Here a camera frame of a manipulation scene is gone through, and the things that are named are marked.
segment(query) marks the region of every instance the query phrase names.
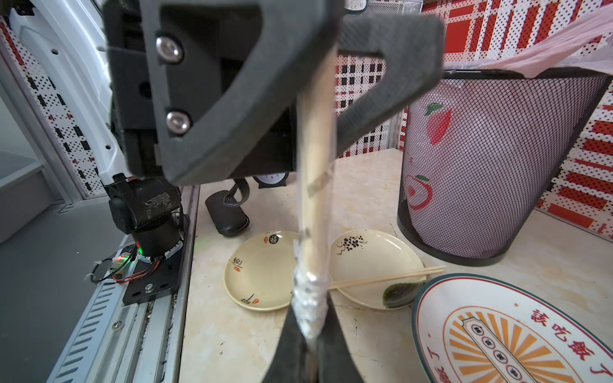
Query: plate with chinese text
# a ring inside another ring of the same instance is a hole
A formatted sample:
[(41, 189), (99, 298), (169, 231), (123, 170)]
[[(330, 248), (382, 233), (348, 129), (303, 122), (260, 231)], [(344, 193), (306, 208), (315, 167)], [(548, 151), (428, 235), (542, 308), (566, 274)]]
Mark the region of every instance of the plate with chinese text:
[[(352, 230), (338, 236), (330, 247), (330, 276), (333, 281), (376, 278), (423, 268), (409, 245), (378, 230)], [(377, 282), (339, 289), (352, 301), (378, 310), (410, 305), (425, 276)]]
[(294, 232), (268, 232), (246, 240), (230, 257), (224, 287), (236, 304), (256, 311), (287, 307), (296, 268)]
[(413, 306), (413, 338), (432, 382), (613, 381), (613, 352), (544, 300), (472, 274), (431, 280)]

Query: trash can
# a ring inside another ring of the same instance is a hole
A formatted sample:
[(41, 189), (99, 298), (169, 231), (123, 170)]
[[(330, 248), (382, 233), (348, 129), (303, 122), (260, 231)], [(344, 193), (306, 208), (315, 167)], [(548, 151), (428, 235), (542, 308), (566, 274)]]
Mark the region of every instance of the trash can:
[(448, 70), (409, 108), (398, 226), (448, 262), (498, 262), (537, 204), (611, 77), (552, 68)]

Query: black mounting plate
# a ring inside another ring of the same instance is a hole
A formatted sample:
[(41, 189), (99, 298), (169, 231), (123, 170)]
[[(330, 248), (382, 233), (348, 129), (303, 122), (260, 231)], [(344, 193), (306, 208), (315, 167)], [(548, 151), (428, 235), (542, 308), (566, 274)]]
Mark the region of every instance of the black mounting plate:
[[(174, 294), (181, 285), (181, 267), (183, 265), (183, 253), (185, 246), (182, 247), (172, 257), (163, 258), (157, 270), (146, 278), (137, 279), (128, 284), (128, 288), (123, 295), (123, 304), (145, 303), (150, 300)], [(146, 270), (151, 264), (139, 261), (134, 267), (133, 273)], [(145, 286), (152, 284), (154, 290), (150, 293), (145, 291)]]

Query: alarm clock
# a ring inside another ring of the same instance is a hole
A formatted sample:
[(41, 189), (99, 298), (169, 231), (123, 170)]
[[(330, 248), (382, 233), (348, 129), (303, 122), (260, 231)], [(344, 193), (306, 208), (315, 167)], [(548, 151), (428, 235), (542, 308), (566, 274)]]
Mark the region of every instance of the alarm clock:
[(258, 188), (276, 188), (277, 186), (285, 186), (285, 180), (289, 173), (273, 173), (265, 175), (256, 175), (253, 177), (258, 183)]
[(362, 13), (368, 5), (368, 0), (345, 0), (345, 9), (349, 13)]

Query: red wire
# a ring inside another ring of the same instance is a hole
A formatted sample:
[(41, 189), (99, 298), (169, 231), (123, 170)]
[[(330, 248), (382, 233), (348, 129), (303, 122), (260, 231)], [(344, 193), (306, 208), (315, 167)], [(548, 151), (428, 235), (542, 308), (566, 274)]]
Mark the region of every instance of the red wire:
[(142, 277), (144, 277), (146, 275), (154, 273), (158, 269), (158, 266), (159, 266), (160, 263), (161, 263), (161, 260), (157, 261), (155, 263), (155, 266), (153, 267), (153, 270), (150, 270), (151, 267), (149, 267), (146, 270), (139, 271), (138, 273), (132, 274), (132, 275), (130, 275), (128, 277), (125, 277), (123, 279), (116, 279), (115, 276), (113, 276), (113, 279), (117, 283), (119, 283), (120, 285), (126, 284), (126, 283), (131, 282), (131, 281), (135, 281), (135, 280), (140, 279), (140, 278), (142, 278)]

